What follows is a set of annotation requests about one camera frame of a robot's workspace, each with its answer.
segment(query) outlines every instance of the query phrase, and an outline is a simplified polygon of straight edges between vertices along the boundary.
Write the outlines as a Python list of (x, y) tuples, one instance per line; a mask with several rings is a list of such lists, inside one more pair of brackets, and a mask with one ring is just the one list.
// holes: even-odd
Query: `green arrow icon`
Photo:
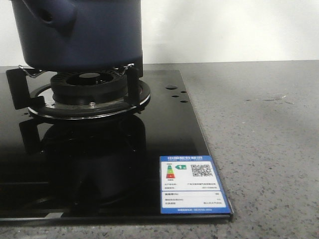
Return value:
[(186, 165), (176, 165), (177, 169), (186, 169)]

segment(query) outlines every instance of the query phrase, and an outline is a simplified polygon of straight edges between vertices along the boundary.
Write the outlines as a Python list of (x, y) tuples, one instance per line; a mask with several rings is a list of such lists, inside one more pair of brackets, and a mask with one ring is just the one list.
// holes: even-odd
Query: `qr code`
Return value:
[(192, 164), (191, 170), (193, 172), (194, 177), (202, 177), (202, 176), (213, 176), (211, 171), (211, 167), (209, 164)]

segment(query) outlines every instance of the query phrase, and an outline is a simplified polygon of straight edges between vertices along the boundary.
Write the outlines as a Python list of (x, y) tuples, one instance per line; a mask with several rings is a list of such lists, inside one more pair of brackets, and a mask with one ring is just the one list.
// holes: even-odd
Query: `gas stove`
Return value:
[[(180, 72), (144, 71), (138, 89), (123, 91), (123, 70), (46, 72), (33, 79), (40, 72), (15, 69), (8, 74), (12, 94), (1, 74), (1, 223), (232, 218)], [(74, 79), (85, 85), (117, 81), (123, 99), (101, 94), (97, 98), (108, 100), (97, 102), (53, 89), (52, 82), (59, 88)]]

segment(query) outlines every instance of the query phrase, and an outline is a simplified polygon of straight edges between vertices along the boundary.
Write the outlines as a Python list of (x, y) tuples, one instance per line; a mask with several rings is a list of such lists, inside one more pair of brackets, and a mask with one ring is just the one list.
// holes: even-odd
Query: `gas burner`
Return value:
[(139, 80), (133, 66), (97, 72), (57, 73), (45, 85), (29, 93), (26, 69), (7, 71), (16, 109), (28, 107), (44, 120), (114, 118), (142, 111), (150, 101), (150, 88)]

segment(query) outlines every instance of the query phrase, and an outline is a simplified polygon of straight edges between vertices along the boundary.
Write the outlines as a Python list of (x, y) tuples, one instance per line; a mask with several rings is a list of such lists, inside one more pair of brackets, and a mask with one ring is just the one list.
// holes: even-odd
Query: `gray speckled countertop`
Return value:
[(220, 225), (0, 227), (1, 239), (319, 238), (319, 61), (180, 70), (235, 210)]

